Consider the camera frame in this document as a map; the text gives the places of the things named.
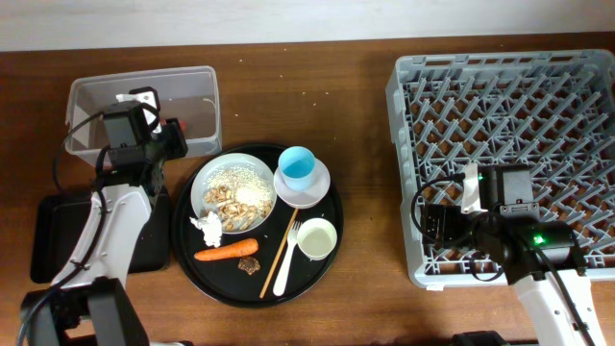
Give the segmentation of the white tissue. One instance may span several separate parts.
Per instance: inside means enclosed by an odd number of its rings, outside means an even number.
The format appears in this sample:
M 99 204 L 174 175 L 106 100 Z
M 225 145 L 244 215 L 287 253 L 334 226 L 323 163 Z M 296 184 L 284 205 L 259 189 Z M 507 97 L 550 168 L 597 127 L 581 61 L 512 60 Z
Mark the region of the white tissue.
M 220 217 L 213 211 L 209 211 L 201 218 L 190 217 L 191 224 L 203 234 L 203 240 L 209 247 L 221 246 L 222 222 Z

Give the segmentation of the grey plate with food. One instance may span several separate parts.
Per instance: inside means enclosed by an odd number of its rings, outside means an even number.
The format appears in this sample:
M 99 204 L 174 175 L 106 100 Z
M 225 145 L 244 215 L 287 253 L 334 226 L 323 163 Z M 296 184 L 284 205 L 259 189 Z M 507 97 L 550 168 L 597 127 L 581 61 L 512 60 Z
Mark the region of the grey plate with food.
M 271 168 L 255 156 L 224 154 L 199 168 L 190 188 L 194 214 L 215 212 L 222 233 L 239 235 L 262 224 L 277 201 Z

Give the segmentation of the small white cup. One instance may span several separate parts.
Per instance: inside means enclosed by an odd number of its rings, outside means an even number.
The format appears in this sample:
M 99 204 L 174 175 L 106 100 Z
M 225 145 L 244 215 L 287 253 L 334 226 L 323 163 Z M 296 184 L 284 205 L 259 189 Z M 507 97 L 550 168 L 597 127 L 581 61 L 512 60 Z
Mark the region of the small white cup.
M 300 250 L 310 260 L 323 260 L 337 243 L 334 225 L 324 218 L 311 218 L 299 229 L 297 241 Z

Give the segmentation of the white plastic fork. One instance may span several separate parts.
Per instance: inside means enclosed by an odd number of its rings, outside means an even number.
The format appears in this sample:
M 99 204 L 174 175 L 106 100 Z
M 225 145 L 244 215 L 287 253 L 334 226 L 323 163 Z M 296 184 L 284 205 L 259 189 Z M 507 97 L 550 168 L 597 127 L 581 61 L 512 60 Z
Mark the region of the white plastic fork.
M 278 272 L 278 276 L 273 286 L 273 293 L 275 296 L 282 296 L 285 292 L 287 280 L 289 276 L 290 265 L 292 262 L 293 252 L 297 246 L 297 235 L 301 228 L 302 223 L 295 221 L 289 231 L 286 239 L 286 250 L 283 257 L 283 262 Z

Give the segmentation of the blue plastic cup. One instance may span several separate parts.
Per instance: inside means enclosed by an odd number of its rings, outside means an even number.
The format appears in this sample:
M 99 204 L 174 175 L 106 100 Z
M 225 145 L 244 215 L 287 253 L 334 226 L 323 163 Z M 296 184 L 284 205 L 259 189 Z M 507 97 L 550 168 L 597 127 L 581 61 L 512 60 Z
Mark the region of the blue plastic cup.
M 303 146 L 285 149 L 278 160 L 283 181 L 292 190 L 302 191 L 313 182 L 316 160 L 313 153 Z

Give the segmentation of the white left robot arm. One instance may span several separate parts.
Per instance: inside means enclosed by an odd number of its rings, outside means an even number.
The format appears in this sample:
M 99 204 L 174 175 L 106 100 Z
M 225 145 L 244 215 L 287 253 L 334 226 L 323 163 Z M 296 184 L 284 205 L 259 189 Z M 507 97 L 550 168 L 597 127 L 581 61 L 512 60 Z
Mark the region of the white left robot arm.
M 62 270 L 23 300 L 18 344 L 147 345 L 125 290 L 137 239 L 149 224 L 162 166 L 185 156 L 180 122 L 107 121 L 110 144 L 99 153 L 90 211 Z

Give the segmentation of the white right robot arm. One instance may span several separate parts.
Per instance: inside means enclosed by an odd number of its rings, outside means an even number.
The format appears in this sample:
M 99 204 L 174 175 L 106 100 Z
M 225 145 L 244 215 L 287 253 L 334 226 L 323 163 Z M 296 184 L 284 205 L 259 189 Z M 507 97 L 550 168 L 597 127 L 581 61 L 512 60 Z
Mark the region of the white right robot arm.
M 489 280 L 504 277 L 527 311 L 541 345 L 604 345 L 587 266 L 572 228 L 542 222 L 534 203 L 500 205 L 470 214 L 428 204 L 421 230 L 432 242 L 476 251 L 500 266 Z

